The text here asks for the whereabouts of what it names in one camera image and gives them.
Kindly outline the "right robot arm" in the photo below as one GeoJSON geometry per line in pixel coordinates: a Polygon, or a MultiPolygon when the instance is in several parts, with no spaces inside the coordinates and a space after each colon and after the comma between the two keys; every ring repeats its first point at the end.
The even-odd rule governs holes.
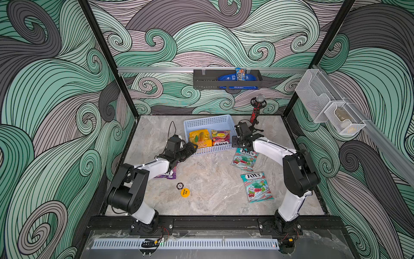
{"type": "Polygon", "coordinates": [[[271,229],[279,235],[297,235],[297,218],[306,198],[320,183],[317,168],[310,153],[276,144],[255,133],[245,122],[235,125],[236,135],[232,147],[244,148],[262,154],[283,167],[284,185],[287,188],[283,202],[275,213],[271,229]]]}

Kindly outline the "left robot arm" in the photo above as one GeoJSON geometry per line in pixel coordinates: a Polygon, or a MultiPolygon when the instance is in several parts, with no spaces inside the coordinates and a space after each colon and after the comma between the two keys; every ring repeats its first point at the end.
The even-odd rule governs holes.
{"type": "Polygon", "coordinates": [[[153,161],[142,165],[122,164],[105,194],[105,202],[134,218],[133,227],[138,233],[157,233],[158,212],[144,202],[148,181],[172,171],[178,163],[195,154],[197,149],[198,145],[185,142],[175,134],[153,161]]]}

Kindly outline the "purple Fox's berries bag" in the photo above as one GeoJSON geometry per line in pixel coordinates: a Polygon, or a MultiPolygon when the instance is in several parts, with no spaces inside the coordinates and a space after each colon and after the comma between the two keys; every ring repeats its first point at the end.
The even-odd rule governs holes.
{"type": "Polygon", "coordinates": [[[168,180],[175,180],[176,179],[176,167],[174,167],[171,171],[167,173],[163,173],[163,174],[156,176],[156,178],[166,178],[168,180]]]}

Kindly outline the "yellow mango candy bag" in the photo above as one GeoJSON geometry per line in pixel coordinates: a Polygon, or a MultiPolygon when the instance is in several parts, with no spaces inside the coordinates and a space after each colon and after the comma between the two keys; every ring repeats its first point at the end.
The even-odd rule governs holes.
{"type": "Polygon", "coordinates": [[[200,129],[189,133],[189,141],[198,148],[212,147],[212,139],[207,129],[200,129]]]}

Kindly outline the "orange Fox's fruits bag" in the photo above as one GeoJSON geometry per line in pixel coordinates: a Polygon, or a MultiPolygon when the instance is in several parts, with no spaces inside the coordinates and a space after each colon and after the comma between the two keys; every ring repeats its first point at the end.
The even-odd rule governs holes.
{"type": "Polygon", "coordinates": [[[230,131],[229,130],[211,130],[211,139],[213,146],[222,146],[230,144],[230,131]]]}

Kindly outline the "green Fox's mint bag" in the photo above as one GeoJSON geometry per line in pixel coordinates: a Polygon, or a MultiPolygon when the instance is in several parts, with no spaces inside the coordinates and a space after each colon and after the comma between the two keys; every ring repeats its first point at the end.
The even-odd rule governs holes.
{"type": "Polygon", "coordinates": [[[250,172],[240,177],[245,186],[249,203],[273,200],[264,172],[250,172]]]}
{"type": "Polygon", "coordinates": [[[248,151],[243,148],[237,148],[232,165],[247,172],[253,172],[258,154],[254,151],[248,151]]]}

